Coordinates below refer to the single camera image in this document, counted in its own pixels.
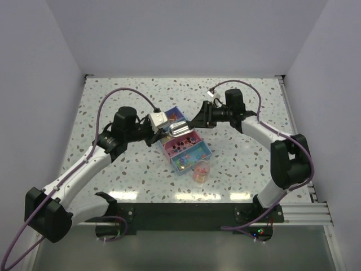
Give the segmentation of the metal candy scoop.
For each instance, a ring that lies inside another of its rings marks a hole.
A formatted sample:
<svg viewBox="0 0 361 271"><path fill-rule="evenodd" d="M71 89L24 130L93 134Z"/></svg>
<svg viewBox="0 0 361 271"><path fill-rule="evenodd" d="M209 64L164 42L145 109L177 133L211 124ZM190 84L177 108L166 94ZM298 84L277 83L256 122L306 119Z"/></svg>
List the metal candy scoop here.
<svg viewBox="0 0 361 271"><path fill-rule="evenodd" d="M191 133L194 131L194 128L190 126L189 121L184 120L172 123L168 131L171 137L177 138Z"/></svg>

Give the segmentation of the four-compartment candy tray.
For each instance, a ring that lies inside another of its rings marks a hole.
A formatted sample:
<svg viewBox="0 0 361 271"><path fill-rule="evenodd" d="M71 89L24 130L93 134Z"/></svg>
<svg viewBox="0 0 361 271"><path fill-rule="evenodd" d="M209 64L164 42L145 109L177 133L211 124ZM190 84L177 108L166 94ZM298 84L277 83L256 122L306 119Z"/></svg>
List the four-compartment candy tray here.
<svg viewBox="0 0 361 271"><path fill-rule="evenodd" d="M199 160L209 160L212 152L197 131L159 140L161 151L178 175L190 171Z"/></svg>

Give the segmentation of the clear plastic jar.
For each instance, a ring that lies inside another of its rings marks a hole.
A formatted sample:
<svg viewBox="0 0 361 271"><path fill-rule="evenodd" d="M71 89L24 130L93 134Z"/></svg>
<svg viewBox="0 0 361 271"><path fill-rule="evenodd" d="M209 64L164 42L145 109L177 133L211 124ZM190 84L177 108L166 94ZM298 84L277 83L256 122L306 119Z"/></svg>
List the clear plastic jar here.
<svg viewBox="0 0 361 271"><path fill-rule="evenodd" d="M193 168L193 180L197 183L207 181L210 172L210 164L206 160L199 160Z"/></svg>

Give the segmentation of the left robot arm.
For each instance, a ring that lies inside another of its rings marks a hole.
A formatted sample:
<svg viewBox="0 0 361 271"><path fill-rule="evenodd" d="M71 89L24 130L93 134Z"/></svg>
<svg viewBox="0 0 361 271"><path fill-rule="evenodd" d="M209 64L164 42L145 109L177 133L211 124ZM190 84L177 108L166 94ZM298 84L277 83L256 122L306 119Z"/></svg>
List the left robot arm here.
<svg viewBox="0 0 361 271"><path fill-rule="evenodd" d="M113 163L133 142L143 141L148 147L166 137L166 113L155 109L140 119L136 109L123 106L113 121L93 141L80 158L57 180L43 189L31 188L25 196L25 222L52 243L60 241L71 227L99 216L112 221L117 215L116 200L99 193L106 202L79 211L69 206L76 195L104 168Z"/></svg>

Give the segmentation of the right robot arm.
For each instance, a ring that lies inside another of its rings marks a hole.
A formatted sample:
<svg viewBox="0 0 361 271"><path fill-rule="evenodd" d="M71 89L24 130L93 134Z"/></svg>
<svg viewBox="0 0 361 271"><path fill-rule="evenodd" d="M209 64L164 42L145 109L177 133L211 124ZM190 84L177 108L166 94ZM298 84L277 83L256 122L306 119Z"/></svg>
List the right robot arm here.
<svg viewBox="0 0 361 271"><path fill-rule="evenodd" d="M252 217L259 222L271 216L271 208L295 190L311 181L314 166L304 135L290 135L276 130L259 119L256 112L246 110L243 95L239 89L225 92L226 104L217 106L204 101L199 113L187 121L189 128L211 129L218 123L227 122L239 133L244 134L270 152L271 180L254 196Z"/></svg>

